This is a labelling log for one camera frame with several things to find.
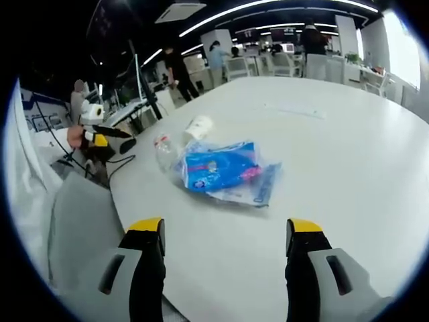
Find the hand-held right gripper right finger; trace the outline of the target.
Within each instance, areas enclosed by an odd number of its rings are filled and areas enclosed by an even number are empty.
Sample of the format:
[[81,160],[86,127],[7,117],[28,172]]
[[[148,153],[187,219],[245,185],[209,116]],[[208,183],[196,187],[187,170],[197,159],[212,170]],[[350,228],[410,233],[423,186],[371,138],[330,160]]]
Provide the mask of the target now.
[[332,248],[314,222],[286,225],[288,321],[372,321],[392,302],[371,286],[369,273],[341,248]]

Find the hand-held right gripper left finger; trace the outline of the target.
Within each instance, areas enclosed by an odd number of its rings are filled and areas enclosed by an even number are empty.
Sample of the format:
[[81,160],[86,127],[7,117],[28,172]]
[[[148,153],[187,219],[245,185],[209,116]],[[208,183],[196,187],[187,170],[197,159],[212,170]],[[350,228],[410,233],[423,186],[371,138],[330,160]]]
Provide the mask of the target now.
[[138,221],[116,248],[91,260],[72,293],[79,321],[162,321],[165,223]]

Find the person's left hand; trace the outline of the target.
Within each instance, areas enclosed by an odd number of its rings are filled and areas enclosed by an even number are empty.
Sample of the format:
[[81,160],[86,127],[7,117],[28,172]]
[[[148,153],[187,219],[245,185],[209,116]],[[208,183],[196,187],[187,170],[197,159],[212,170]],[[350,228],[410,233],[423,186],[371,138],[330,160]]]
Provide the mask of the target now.
[[72,149],[88,147],[88,140],[85,138],[85,129],[80,125],[74,125],[67,130],[67,142]]

